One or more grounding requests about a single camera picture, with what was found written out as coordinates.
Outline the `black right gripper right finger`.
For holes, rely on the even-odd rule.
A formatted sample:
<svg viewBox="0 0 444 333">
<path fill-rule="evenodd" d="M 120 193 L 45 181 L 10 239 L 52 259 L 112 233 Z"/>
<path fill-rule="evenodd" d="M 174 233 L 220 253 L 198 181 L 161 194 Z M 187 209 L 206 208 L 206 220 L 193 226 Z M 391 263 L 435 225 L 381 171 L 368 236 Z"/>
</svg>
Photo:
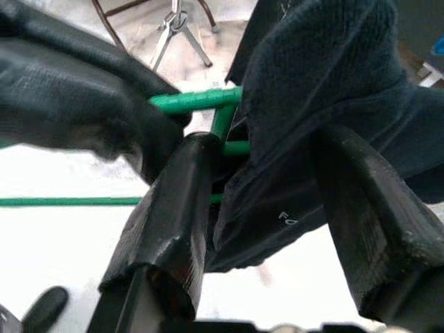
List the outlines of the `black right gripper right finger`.
<svg viewBox="0 0 444 333">
<path fill-rule="evenodd" d="M 314 134 L 323 207 L 359 314 L 443 320 L 443 223 L 352 130 Z"/>
</svg>

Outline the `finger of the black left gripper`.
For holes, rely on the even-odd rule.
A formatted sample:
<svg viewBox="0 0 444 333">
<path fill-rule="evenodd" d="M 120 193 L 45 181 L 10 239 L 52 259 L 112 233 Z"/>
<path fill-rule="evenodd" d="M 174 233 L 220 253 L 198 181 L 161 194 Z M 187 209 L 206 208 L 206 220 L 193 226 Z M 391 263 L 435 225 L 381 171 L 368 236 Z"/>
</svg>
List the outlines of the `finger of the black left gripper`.
<svg viewBox="0 0 444 333">
<path fill-rule="evenodd" d="M 146 92 L 148 102 L 153 96 L 176 92 L 168 82 L 118 47 L 27 3 L 1 4 L 1 46 L 4 44 L 41 46 L 94 65 Z M 188 115 L 169 118 L 182 127 L 191 121 Z"/>
<path fill-rule="evenodd" d="M 127 80 L 41 46 L 1 46 L 4 144 L 124 156 L 150 183 L 182 138 L 182 126 Z"/>
</svg>

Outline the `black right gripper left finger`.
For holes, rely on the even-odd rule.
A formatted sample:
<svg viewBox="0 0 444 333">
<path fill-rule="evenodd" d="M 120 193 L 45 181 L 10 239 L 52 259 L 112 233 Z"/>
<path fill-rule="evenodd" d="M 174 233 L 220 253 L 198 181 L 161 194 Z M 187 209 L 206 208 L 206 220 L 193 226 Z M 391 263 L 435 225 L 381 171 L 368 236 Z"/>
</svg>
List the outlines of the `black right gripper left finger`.
<svg viewBox="0 0 444 333">
<path fill-rule="evenodd" d="M 140 267 L 170 314 L 196 317 L 207 252 L 212 180 L 222 157 L 212 133 L 184 138 L 128 218 L 99 285 L 104 292 Z"/>
</svg>

